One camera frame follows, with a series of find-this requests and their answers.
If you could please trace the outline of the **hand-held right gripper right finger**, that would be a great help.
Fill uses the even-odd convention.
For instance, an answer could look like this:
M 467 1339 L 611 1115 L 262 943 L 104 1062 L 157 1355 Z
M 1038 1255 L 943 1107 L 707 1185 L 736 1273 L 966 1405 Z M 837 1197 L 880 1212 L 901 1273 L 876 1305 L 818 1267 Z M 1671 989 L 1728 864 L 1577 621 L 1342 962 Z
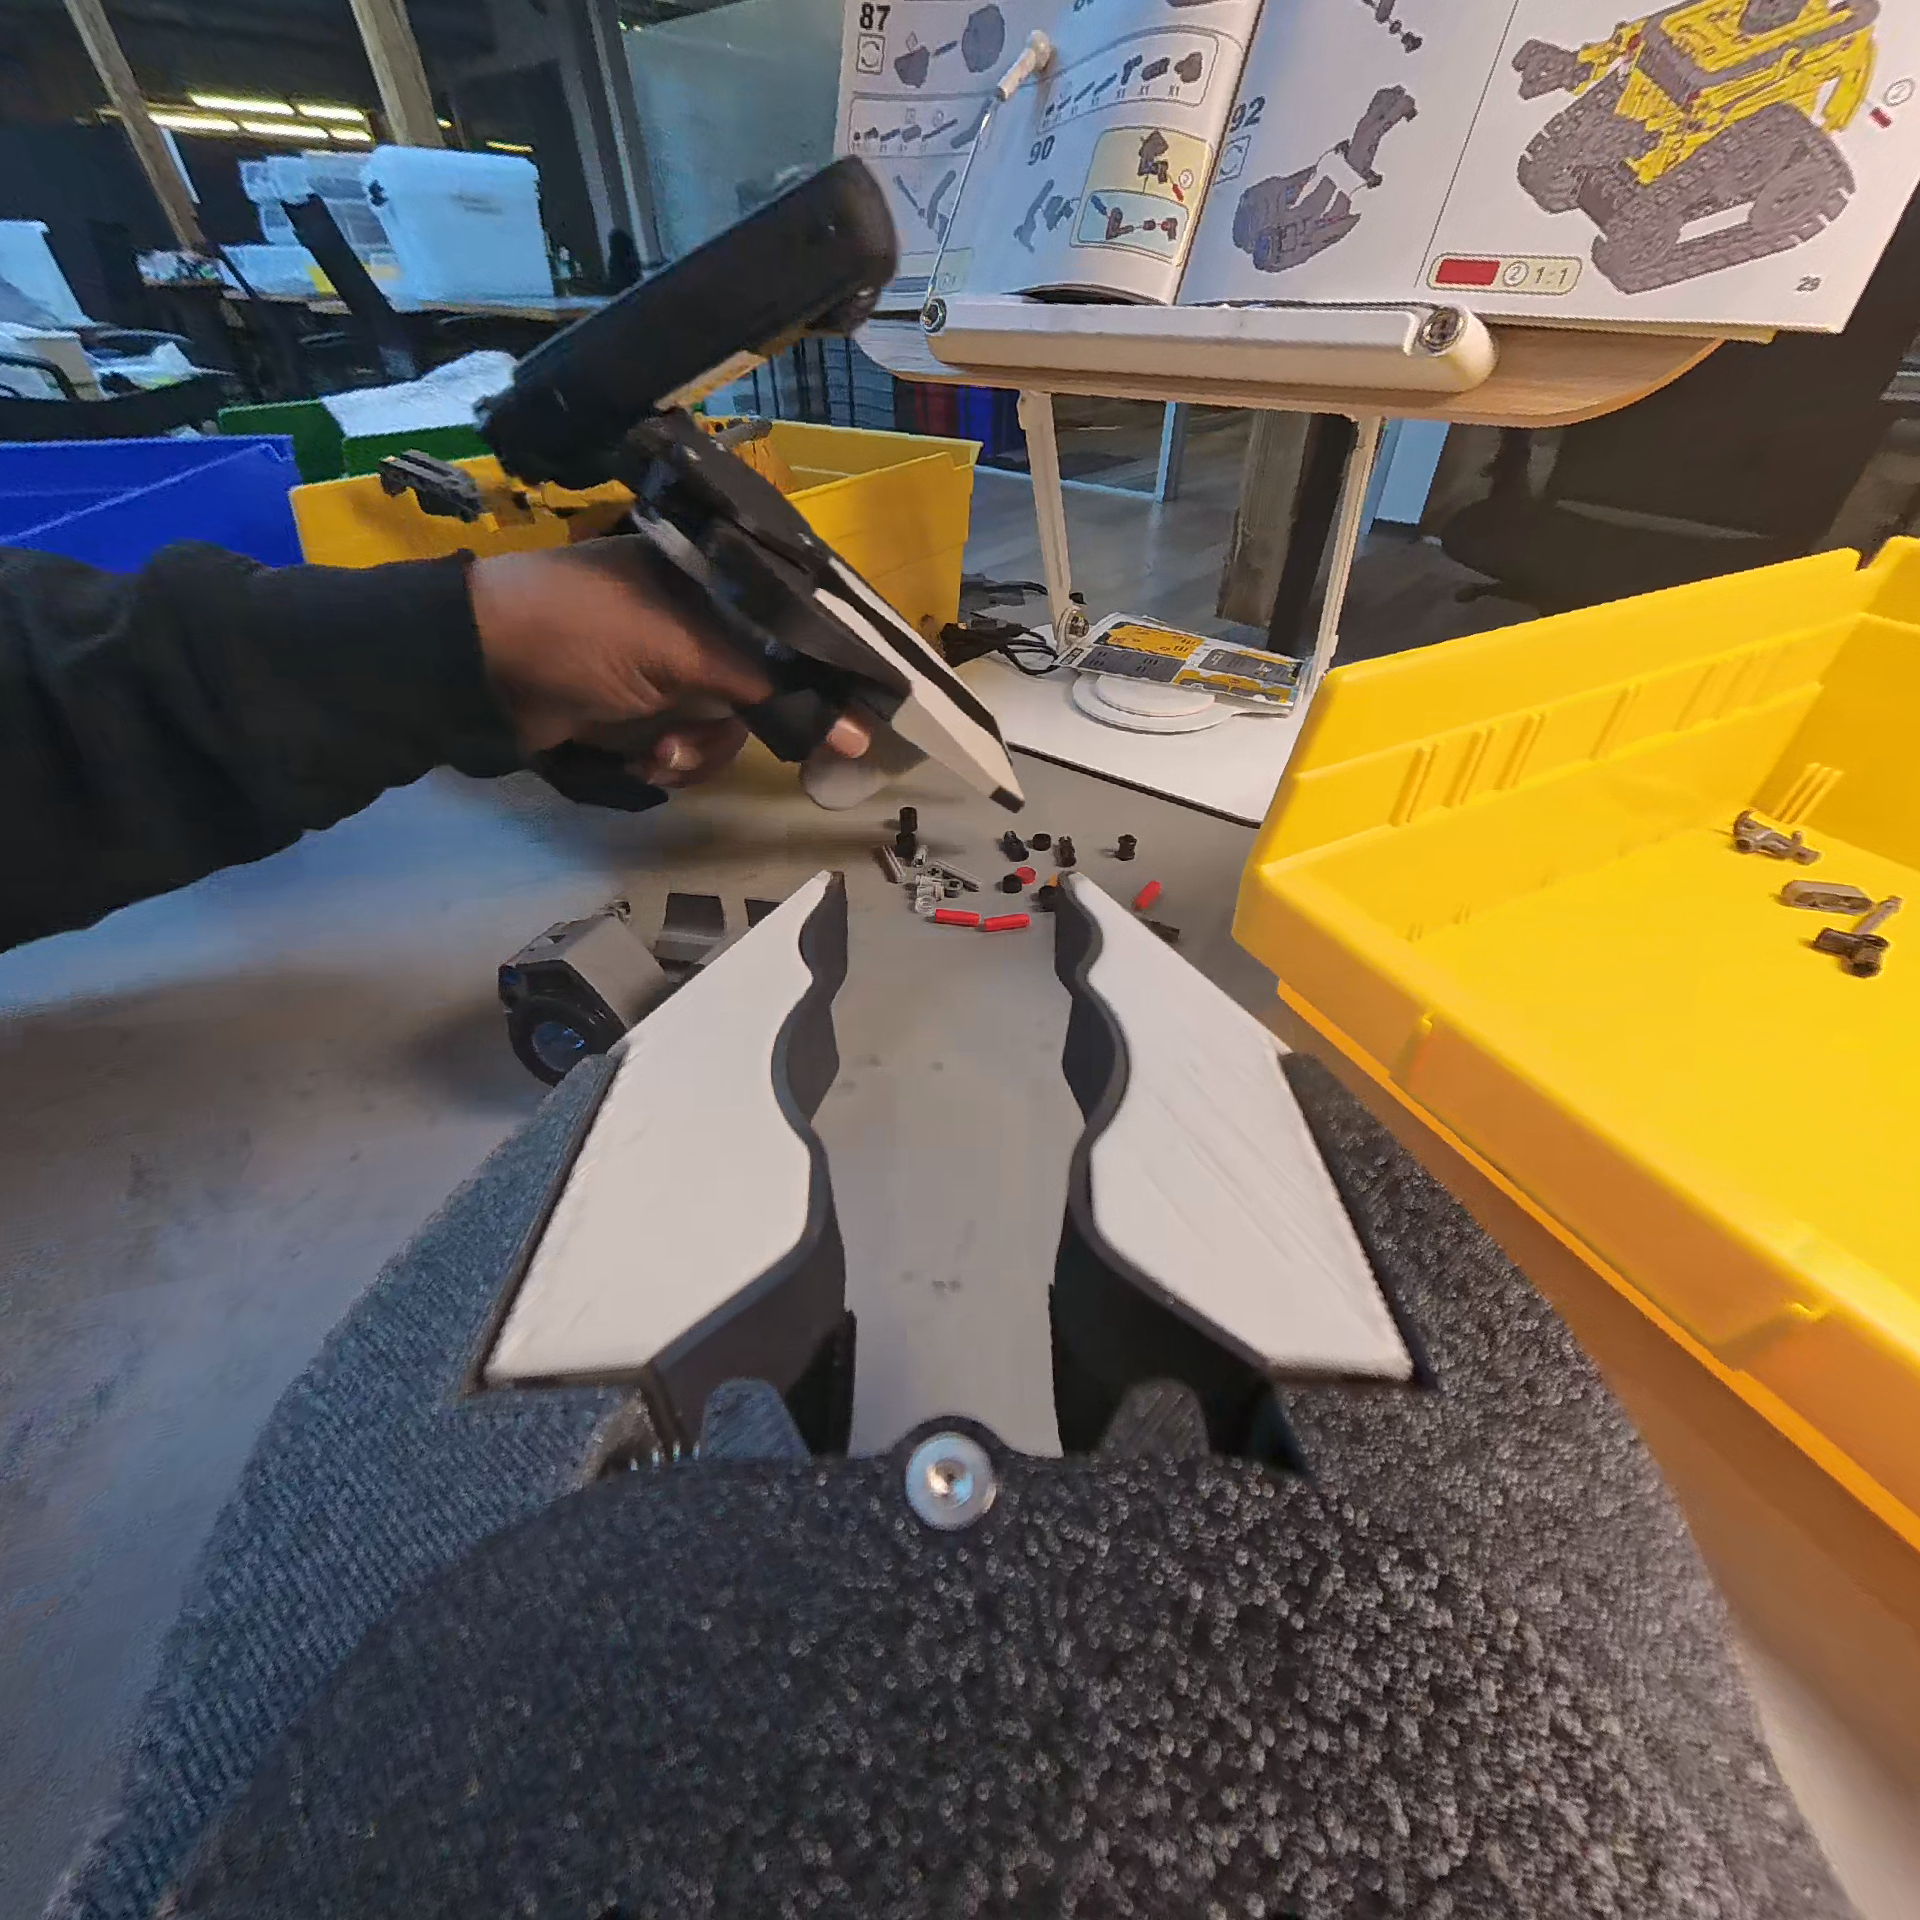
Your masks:
M 1053 906 L 1076 1102 L 1046 1282 L 1053 1423 L 1100 1454 L 1170 1388 L 1209 1454 L 1300 1454 L 1290 1388 L 1409 1388 L 1409 1319 L 1287 1076 L 1287 1044 L 1135 906 Z

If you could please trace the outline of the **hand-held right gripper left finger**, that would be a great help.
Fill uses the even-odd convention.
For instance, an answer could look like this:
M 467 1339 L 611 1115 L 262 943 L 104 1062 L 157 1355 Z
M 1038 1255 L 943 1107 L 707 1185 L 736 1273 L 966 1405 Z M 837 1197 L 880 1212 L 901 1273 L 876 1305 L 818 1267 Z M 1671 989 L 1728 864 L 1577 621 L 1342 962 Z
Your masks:
M 813 1459 L 851 1440 L 845 1244 L 818 1107 L 837 1085 L 845 879 L 818 872 L 614 1051 L 512 1252 L 477 1388 L 629 1388 L 691 1454 L 728 1381 Z

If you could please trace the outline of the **grey toy brick wing assembly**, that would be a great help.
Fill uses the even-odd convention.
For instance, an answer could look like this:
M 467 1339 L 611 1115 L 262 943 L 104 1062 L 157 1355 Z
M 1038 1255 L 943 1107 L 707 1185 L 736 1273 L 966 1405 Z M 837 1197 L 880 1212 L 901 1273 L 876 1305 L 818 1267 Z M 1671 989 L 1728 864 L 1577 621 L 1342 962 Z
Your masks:
M 611 1053 L 673 995 L 673 979 L 629 926 L 629 900 L 556 924 L 493 973 L 512 1057 L 541 1085 Z

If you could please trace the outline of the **yellow open-front storage bin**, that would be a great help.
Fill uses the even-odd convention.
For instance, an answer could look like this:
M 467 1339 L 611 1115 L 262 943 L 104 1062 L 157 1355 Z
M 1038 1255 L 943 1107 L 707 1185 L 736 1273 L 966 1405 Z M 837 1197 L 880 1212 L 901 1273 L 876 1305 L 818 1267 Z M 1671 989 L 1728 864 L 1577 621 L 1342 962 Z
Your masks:
M 1908 1547 L 1913 644 L 1830 548 L 1342 667 L 1232 906 L 1322 1051 Z M 1732 853 L 1736 813 L 1825 856 Z M 1795 879 L 1876 906 L 1795 912 Z

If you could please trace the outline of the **blue storage bin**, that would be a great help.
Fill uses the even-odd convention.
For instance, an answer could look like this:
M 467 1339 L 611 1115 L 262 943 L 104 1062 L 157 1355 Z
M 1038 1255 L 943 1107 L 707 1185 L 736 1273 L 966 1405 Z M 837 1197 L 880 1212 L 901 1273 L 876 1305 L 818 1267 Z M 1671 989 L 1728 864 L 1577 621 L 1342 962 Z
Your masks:
M 113 577 L 182 542 L 304 565 L 297 485 L 288 438 L 4 446 L 0 543 Z

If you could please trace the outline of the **grey desk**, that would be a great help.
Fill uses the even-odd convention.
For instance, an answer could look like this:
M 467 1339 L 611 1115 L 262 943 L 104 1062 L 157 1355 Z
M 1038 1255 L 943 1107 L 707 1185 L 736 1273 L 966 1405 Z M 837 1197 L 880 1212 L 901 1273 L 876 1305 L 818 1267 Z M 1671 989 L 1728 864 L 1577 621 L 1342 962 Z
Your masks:
M 113 1813 L 211 1517 L 361 1287 L 544 1101 L 493 970 L 664 891 L 845 879 L 818 1128 L 858 1310 L 851 1454 L 964 1413 L 1059 1454 L 1046 1305 L 1076 1102 L 1053 931 L 921 926 L 757 748 L 627 819 L 429 778 L 292 853 L 4 952 L 4 1914 Z

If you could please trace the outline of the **pile of small brick parts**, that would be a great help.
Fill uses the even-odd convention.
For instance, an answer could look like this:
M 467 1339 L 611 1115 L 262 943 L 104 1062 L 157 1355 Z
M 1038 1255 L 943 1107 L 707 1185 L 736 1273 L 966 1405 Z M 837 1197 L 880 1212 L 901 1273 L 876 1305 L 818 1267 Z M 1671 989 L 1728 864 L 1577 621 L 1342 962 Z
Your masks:
M 1081 853 L 1066 834 L 1001 834 L 986 881 L 956 856 L 935 853 L 916 806 L 897 806 L 876 834 L 876 872 L 905 898 L 926 926 L 966 926 L 986 938 L 1038 931 L 1066 900 L 1066 879 L 1081 872 Z

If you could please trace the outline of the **white plastic storage crate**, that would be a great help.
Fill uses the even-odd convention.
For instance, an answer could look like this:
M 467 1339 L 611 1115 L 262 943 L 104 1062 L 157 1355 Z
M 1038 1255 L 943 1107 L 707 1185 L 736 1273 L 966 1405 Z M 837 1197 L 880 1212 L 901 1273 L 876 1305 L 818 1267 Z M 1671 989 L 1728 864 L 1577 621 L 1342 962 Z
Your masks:
M 547 301 L 541 167 L 501 151 L 374 147 L 361 167 L 412 310 Z

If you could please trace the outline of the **white rounded flat plate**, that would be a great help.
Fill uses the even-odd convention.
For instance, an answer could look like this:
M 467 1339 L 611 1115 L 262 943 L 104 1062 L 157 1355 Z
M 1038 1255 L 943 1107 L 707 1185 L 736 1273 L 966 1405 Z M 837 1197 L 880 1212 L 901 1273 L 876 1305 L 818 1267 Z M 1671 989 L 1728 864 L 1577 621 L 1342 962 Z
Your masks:
M 1140 737 L 1071 710 L 1076 669 L 1021 677 L 1015 661 L 984 655 L 956 677 L 999 716 L 1016 758 L 1043 758 L 1243 826 L 1264 822 L 1307 726 L 1300 710 L 1232 707 L 1239 716 L 1217 733 Z

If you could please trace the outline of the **white foam sheet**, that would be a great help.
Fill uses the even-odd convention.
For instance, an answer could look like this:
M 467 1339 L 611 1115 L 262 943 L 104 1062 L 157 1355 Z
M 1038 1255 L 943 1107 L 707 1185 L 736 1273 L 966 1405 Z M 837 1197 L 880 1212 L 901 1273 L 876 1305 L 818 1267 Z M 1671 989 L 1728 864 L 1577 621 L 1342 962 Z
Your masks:
M 462 354 L 409 382 L 327 393 L 323 415 L 345 428 L 345 438 L 477 428 L 477 411 L 501 397 L 508 382 L 508 354 Z

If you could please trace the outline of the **black office chair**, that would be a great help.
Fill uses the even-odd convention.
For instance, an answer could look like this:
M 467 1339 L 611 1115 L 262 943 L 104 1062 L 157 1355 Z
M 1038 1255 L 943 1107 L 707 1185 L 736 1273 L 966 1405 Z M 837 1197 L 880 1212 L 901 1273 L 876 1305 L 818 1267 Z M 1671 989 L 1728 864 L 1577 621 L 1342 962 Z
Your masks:
M 323 266 L 334 296 L 347 310 L 356 343 L 374 354 L 381 378 L 418 378 L 412 335 L 400 310 L 374 283 L 369 264 L 352 250 L 347 234 L 334 223 L 323 197 L 281 202 L 297 240 Z
M 1436 533 L 1485 595 L 1541 613 L 1679 590 L 1816 555 L 1894 428 L 1920 319 L 1920 202 L 1908 197 L 1844 335 L 1728 343 L 1631 411 L 1534 438 L 1500 435 L 1491 489 Z

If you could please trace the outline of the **wooden table leg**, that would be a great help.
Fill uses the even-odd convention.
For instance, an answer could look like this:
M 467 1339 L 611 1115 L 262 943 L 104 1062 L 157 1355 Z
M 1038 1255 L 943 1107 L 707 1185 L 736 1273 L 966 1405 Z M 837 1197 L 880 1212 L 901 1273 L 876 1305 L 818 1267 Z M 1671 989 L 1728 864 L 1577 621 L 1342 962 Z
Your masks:
M 1232 524 L 1215 590 L 1217 621 L 1270 626 L 1314 446 L 1314 415 L 1250 415 Z

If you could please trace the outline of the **white wooden book stand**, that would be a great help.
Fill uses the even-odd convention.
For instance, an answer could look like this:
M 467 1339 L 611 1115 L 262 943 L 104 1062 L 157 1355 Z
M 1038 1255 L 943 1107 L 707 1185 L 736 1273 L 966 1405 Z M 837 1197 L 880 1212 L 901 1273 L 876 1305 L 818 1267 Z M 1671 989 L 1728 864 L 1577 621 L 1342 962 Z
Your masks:
M 1329 577 L 1314 652 L 1297 682 L 1297 716 L 1307 716 L 1342 639 L 1359 506 L 1384 419 L 1566 428 L 1669 387 L 1725 343 L 1644 330 L 1511 330 L 1436 301 L 1140 310 L 956 296 L 935 287 L 943 266 L 949 250 L 926 266 L 916 319 L 863 323 L 858 348 L 897 378 L 1016 393 L 1030 474 L 1038 489 L 1053 644 L 1081 632 L 1059 506 L 1059 393 L 1324 415 L 1354 425 L 1324 527 Z

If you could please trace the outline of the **green storage bin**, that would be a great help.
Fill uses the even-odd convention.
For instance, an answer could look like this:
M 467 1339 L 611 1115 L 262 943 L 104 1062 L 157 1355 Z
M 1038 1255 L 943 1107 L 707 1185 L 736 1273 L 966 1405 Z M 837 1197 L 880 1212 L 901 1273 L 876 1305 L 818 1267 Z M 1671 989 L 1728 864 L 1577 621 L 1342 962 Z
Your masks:
M 381 461 L 429 454 L 445 465 L 485 461 L 489 446 L 475 425 L 429 428 L 345 428 L 323 397 L 297 404 L 234 404 L 215 415 L 222 438 L 288 438 L 304 485 L 378 474 Z

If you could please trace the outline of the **open instruction booklet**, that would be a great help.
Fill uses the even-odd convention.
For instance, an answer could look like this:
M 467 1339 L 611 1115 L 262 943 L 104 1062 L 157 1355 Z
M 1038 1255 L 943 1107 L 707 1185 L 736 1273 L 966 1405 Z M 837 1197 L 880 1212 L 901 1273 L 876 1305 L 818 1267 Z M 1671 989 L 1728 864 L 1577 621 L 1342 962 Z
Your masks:
M 1837 335 L 1920 174 L 1913 0 L 842 7 L 926 301 Z

